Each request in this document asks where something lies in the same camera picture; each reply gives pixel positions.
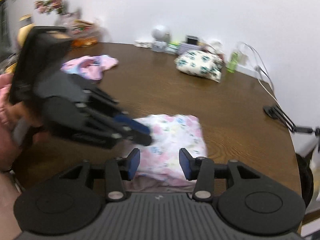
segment wood grain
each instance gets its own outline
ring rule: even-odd
[[[190,114],[199,118],[209,157],[216,163],[237,159],[300,194],[300,178],[287,129],[263,113],[273,100],[255,78],[224,72],[221,83],[179,72],[175,56],[126,44],[100,43],[74,49],[66,60],[108,54],[119,60],[100,88],[120,100],[133,117]],[[120,155],[122,145],[107,151],[52,138],[24,152],[14,170],[26,187],[83,160],[103,163]],[[216,183],[216,193],[225,189]]]

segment round disc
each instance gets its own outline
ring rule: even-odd
[[[89,188],[71,180],[51,179],[27,190],[14,204],[23,231],[61,235],[90,224],[103,201]]]
[[[271,236],[298,228],[305,204],[299,195],[281,184],[248,179],[220,196],[218,211],[243,232]]]

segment black device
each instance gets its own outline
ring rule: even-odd
[[[197,179],[192,196],[126,192],[122,180],[133,178],[138,149],[103,165],[75,165],[18,197],[17,240],[301,239],[294,231],[305,204],[294,191],[236,160],[215,164],[184,148],[179,160],[186,179]],[[104,198],[92,190],[94,179],[104,179]],[[220,196],[215,179],[226,179]]]
[[[264,106],[263,111],[269,117],[278,119],[280,122],[282,122],[292,133],[314,133],[318,138],[318,152],[320,152],[320,127],[316,127],[313,130],[312,127],[296,126],[294,122],[292,122],[291,119],[285,114],[285,112],[282,111],[282,109],[276,104],[273,106]]]
[[[88,80],[60,70],[72,39],[64,27],[36,26],[29,32],[15,69],[9,101],[24,102],[61,138],[103,148],[120,139],[150,145],[150,129],[128,116],[117,101]]]
[[[186,43],[187,44],[197,45],[198,40],[199,40],[198,37],[190,36],[190,35],[186,36]]]

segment green bottle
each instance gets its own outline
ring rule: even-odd
[[[230,57],[230,60],[227,64],[227,68],[228,68],[228,71],[233,73],[236,69],[236,66],[238,64],[238,57],[239,57],[239,54],[237,51],[234,51],[232,54],[231,54],[231,57]]]

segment pink floral cloth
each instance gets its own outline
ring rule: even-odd
[[[154,187],[187,187],[183,191],[191,191],[195,181],[185,179],[179,164],[179,150],[186,148],[194,158],[207,156],[198,118],[192,115],[161,114],[139,118],[136,121],[151,128],[154,142],[147,147],[132,147],[140,149],[141,157],[135,178],[126,183],[127,189],[148,189],[147,191],[155,192],[157,190]]]
[[[69,74],[78,74],[92,81],[99,81],[103,77],[102,72],[115,65],[118,65],[118,60],[109,55],[84,56],[64,63],[61,70]]]

